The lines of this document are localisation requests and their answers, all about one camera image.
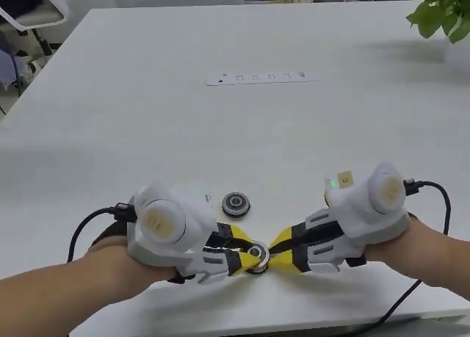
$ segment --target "white plastic casing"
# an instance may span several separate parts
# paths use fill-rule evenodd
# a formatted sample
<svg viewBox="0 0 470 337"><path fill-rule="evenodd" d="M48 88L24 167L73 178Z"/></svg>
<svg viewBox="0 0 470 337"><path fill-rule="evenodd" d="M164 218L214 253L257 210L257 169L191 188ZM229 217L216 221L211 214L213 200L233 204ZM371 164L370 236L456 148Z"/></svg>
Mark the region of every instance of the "white plastic casing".
<svg viewBox="0 0 470 337"><path fill-rule="evenodd" d="M330 216L356 245L376 244L408 228L402 176L381 163L369 177L347 171L325 181Z"/></svg>

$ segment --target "white table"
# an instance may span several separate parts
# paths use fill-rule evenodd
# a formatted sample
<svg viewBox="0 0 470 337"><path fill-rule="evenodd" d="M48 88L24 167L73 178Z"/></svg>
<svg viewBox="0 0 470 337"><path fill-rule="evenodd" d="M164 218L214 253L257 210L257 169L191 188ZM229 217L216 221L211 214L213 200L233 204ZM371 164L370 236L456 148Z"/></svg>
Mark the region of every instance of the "white table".
<svg viewBox="0 0 470 337"><path fill-rule="evenodd" d="M239 225L269 242L324 206L323 176L387 159L442 183L451 234L470 239L470 87L421 39L416 3L93 10L0 125L0 276L66 259L91 211L141 184L203 182L253 202ZM312 70L320 81L207 87L216 72ZM408 200L441 228L435 191ZM84 232L82 254L111 219ZM104 309L78 336L217 336L372 322L412 281L382 264L334 276L156 285ZM456 316L470 304L420 287L394 315Z"/></svg>

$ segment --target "black velcro strap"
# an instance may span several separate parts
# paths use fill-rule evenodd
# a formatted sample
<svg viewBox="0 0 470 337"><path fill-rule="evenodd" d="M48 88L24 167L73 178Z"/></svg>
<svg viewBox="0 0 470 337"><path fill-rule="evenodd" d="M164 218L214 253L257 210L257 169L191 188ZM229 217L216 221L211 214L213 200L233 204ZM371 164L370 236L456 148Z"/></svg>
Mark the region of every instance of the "black velcro strap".
<svg viewBox="0 0 470 337"><path fill-rule="evenodd" d="M98 238L95 239L91 246L98 244L101 240L111 236L127 236L127 223L114 222L112 225L106 228Z"/></svg>
<svg viewBox="0 0 470 337"><path fill-rule="evenodd" d="M362 255L359 258L346 258L347 266L349 267L359 267L367 264L366 257Z"/></svg>
<svg viewBox="0 0 470 337"><path fill-rule="evenodd" d="M176 284L184 284L186 280L192 280L196 277L196 275L188 276L188 277L183 277L179 272L176 272L176 276L172 278L171 280L168 280L170 283L176 283Z"/></svg>

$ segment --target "power outlet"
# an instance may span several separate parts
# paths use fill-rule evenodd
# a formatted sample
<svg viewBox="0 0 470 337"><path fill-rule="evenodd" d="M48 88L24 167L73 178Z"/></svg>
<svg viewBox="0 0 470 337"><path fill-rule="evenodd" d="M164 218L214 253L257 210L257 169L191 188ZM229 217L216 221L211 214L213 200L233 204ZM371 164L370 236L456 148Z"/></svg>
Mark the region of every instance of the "power outlet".
<svg viewBox="0 0 470 337"><path fill-rule="evenodd" d="M308 72L278 72L278 73L238 73L210 76L206 79L207 86L249 85L249 84L285 84L287 82L319 81L317 76Z"/></svg>

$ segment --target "yellow finger mechanism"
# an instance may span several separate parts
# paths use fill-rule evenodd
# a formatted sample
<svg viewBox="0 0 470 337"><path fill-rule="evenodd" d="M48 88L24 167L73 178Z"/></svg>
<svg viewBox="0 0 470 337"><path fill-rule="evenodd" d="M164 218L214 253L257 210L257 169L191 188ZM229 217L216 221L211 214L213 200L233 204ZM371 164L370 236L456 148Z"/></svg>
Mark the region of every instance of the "yellow finger mechanism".
<svg viewBox="0 0 470 337"><path fill-rule="evenodd" d="M310 271L307 245L300 245L277 254L270 260L270 269L294 274Z"/></svg>
<svg viewBox="0 0 470 337"><path fill-rule="evenodd" d="M228 276L230 277L243 273L261 262L259 258L251 254L232 250L226 250L225 257L227 258Z"/></svg>

